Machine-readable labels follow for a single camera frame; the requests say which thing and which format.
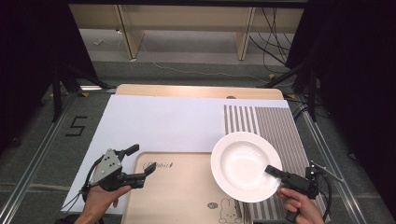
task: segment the round plate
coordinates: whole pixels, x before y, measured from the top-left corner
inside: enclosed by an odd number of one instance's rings
[[[237,132],[222,137],[213,148],[211,169],[220,188],[245,203],[256,203],[271,197],[280,180],[265,173],[267,165],[282,170],[280,158],[262,137]]]

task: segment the desk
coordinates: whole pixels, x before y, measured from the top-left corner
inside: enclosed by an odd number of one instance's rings
[[[139,153],[211,152],[222,136],[242,131],[267,139],[278,150],[286,171],[304,175],[308,160],[279,90],[121,85],[107,104],[65,201],[77,194],[92,163],[102,153],[101,148],[123,149],[139,144]],[[137,156],[124,159],[124,172],[133,170]],[[320,197],[316,204],[324,211]],[[125,199],[121,198],[119,207],[107,212],[120,215],[124,205]],[[83,202],[77,202],[71,211],[79,212],[82,207]],[[253,203],[251,210],[259,221],[281,220],[284,216],[276,196]]]

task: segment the beige tray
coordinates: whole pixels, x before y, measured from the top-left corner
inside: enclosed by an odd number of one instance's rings
[[[129,193],[122,224],[249,223],[249,215],[243,215],[247,206],[213,178],[210,153],[145,152],[136,159],[134,173],[155,161],[157,169],[145,187]]]

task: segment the cartoon bunny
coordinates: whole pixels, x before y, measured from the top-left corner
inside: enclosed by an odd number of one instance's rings
[[[237,215],[235,200],[221,200],[219,223],[242,223],[242,218]]]

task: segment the striped cloth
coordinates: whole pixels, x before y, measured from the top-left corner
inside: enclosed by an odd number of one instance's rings
[[[277,151],[283,171],[305,176],[309,163],[288,108],[225,105],[224,118],[226,134],[250,132],[261,136]],[[322,198],[317,197],[314,203],[323,214]],[[249,205],[255,223],[286,221],[283,203],[276,195]]]

